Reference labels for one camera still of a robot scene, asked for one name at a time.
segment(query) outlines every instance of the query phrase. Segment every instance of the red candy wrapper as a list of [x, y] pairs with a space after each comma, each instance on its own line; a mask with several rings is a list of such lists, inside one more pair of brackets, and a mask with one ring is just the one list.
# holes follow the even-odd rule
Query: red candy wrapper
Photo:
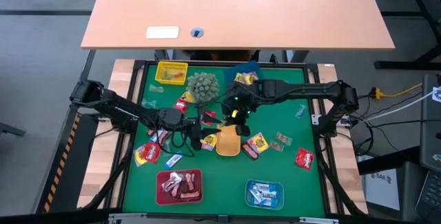
[[188, 108], [188, 102], [184, 101], [182, 98], [178, 98], [178, 101], [174, 104], [173, 108], [178, 109], [185, 114]]
[[[211, 117], [216, 117], [215, 111], [204, 110], [204, 113], [208, 114]], [[205, 122], [205, 121], [201, 121], [201, 122], [202, 122], [202, 124], [205, 124], [205, 125], [212, 125], [213, 124], [213, 123], [209, 123], [209, 122]]]
[[312, 159], [314, 154], [306, 149], [299, 148], [296, 157], [296, 164], [306, 170], [311, 169]]
[[150, 163], [156, 163], [159, 158], [159, 154], [161, 153], [161, 148], [158, 144], [149, 142], [144, 145], [144, 153], [142, 153], [142, 158]]

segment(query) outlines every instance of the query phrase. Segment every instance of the red tray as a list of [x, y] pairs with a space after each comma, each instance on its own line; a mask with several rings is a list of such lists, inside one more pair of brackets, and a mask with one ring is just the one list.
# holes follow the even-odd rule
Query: red tray
[[[164, 192], [162, 183], [170, 179], [170, 173], [194, 173], [194, 187], [199, 190], [201, 196], [197, 199], [192, 200], [176, 200], [172, 198], [170, 192]], [[156, 175], [156, 204], [158, 205], [169, 205], [169, 204], [183, 204], [183, 203], [199, 203], [202, 201], [202, 172], [199, 169], [193, 170], [180, 170], [180, 171], [164, 171], [159, 172]]]

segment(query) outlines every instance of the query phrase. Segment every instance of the robotic arm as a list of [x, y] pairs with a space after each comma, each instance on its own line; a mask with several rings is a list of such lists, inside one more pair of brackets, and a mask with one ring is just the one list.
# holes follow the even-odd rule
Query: robotic arm
[[208, 115], [200, 114], [194, 118], [186, 118], [175, 108], [147, 109], [105, 89], [96, 81], [79, 81], [70, 100], [79, 107], [94, 108], [100, 114], [109, 117], [112, 126], [119, 132], [135, 133], [138, 122], [153, 130], [163, 128], [171, 132], [182, 132], [184, 137], [190, 139], [195, 150], [201, 149], [201, 139], [219, 131], [212, 128], [201, 129], [201, 118], [204, 121], [220, 123]]
[[252, 85], [234, 82], [231, 95], [223, 101], [222, 112], [227, 125], [236, 125], [236, 132], [249, 136], [245, 125], [251, 112], [260, 105], [282, 103], [288, 99], [329, 99], [334, 106], [318, 120], [314, 130], [317, 135], [332, 137], [336, 135], [336, 124], [344, 114], [358, 109], [356, 89], [342, 81], [332, 83], [290, 84], [281, 80], [259, 80]]

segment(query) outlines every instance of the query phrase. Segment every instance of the yellow basket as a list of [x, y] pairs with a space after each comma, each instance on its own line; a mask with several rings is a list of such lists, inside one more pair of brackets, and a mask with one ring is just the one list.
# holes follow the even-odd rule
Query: yellow basket
[[[184, 85], [187, 78], [187, 63], [159, 61], [154, 80], [162, 84]], [[172, 79], [164, 79], [164, 75], [180, 74]]]

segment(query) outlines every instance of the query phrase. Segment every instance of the green plush toy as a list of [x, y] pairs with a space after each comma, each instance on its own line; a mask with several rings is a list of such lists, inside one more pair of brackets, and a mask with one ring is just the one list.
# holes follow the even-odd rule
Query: green plush toy
[[210, 101], [219, 95], [219, 83], [214, 74], [195, 72], [187, 80], [187, 90], [197, 103]]

